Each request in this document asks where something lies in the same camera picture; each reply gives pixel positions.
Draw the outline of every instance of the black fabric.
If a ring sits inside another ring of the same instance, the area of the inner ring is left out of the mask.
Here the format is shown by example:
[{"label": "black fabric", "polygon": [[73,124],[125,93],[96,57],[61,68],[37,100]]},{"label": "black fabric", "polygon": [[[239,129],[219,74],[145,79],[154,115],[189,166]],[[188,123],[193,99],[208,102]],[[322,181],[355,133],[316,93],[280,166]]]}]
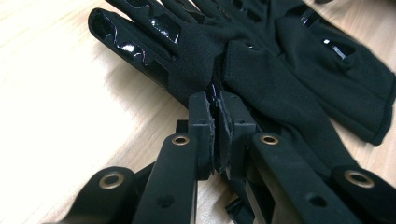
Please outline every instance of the black fabric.
[{"label": "black fabric", "polygon": [[337,166],[356,165],[315,97],[270,51],[230,42],[224,69],[225,85],[280,123],[281,135],[317,173],[329,176]]},{"label": "black fabric", "polygon": [[257,44],[257,36],[216,5],[187,0],[111,0],[134,22],[101,8],[89,17],[92,34],[166,88],[182,104],[205,91],[214,59],[229,40]]},{"label": "black fabric", "polygon": [[265,40],[325,111],[379,145],[389,129],[395,76],[373,53],[300,0],[217,0]]}]

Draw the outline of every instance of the glossy black patch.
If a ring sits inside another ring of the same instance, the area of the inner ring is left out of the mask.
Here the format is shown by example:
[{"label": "glossy black patch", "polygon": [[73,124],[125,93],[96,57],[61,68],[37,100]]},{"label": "glossy black patch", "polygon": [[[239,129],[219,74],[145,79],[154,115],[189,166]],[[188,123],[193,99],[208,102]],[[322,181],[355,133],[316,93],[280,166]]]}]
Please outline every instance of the glossy black patch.
[{"label": "glossy black patch", "polygon": [[130,59],[140,58],[141,62],[146,60],[146,52],[136,43],[128,41],[120,45],[116,45],[120,54],[127,56]]},{"label": "glossy black patch", "polygon": [[111,22],[111,20],[105,16],[102,11],[96,11],[94,18],[92,19],[92,29],[95,34],[100,38],[105,40],[107,37],[116,35],[116,26]]},{"label": "glossy black patch", "polygon": [[289,10],[287,15],[300,17],[301,22],[306,27],[310,27],[317,19],[319,19],[319,14],[306,5]]},{"label": "glossy black patch", "polygon": [[161,15],[150,18],[151,25],[159,31],[166,38],[174,42],[178,42],[178,37],[180,35],[180,26],[175,23],[169,16]]},{"label": "glossy black patch", "polygon": [[322,42],[328,49],[333,51],[341,60],[351,55],[355,50],[347,45],[333,42],[329,39],[324,39]]}]

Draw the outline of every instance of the glove finger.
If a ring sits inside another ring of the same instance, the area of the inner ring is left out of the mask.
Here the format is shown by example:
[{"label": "glove finger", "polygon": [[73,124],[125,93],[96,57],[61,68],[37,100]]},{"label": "glove finger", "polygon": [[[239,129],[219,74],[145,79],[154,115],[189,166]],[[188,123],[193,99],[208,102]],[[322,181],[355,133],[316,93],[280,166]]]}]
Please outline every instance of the glove finger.
[{"label": "glove finger", "polygon": [[126,62],[167,89],[172,55],[133,22],[101,8],[88,19],[91,33]]},{"label": "glove finger", "polygon": [[205,16],[189,1],[186,0],[161,0],[163,5],[181,18],[183,21],[204,23]]},{"label": "glove finger", "polygon": [[182,20],[155,0],[107,0],[147,34],[177,54]]},{"label": "glove finger", "polygon": [[277,20],[276,30],[281,57],[326,112],[362,140],[380,144],[395,99],[388,68],[307,6]]}]

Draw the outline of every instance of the wooden surface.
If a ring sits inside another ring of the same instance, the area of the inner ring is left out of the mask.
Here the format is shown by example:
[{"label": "wooden surface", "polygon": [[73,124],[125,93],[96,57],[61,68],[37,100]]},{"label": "wooden surface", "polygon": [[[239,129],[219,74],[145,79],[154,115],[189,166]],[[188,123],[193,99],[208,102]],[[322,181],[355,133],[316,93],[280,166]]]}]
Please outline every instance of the wooden surface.
[{"label": "wooden surface", "polygon": [[[188,111],[88,31],[97,0],[0,1],[0,223],[61,219],[97,171],[153,162]],[[396,71],[396,3],[315,6]],[[396,187],[396,125],[373,147],[337,126],[360,165]],[[233,193],[199,183],[197,223],[230,220]]]}]

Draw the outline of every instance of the fabric glove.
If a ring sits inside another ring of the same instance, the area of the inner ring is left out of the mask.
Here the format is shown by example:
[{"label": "fabric glove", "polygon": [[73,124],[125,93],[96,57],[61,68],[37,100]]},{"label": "fabric glove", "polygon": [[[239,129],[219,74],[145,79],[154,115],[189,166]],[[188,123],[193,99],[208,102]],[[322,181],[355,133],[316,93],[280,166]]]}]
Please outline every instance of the fabric glove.
[{"label": "fabric glove", "polygon": [[214,61],[229,40],[259,45],[256,36],[213,5],[187,0],[108,0],[133,21],[104,9],[89,17],[92,34],[162,85],[183,105],[208,88]]},{"label": "fabric glove", "polygon": [[337,166],[356,165],[315,97],[271,51],[230,42],[223,83],[279,123],[279,134],[325,179]]},{"label": "fabric glove", "polygon": [[389,129],[396,78],[373,53],[300,0],[216,0],[362,140],[379,145]]}]

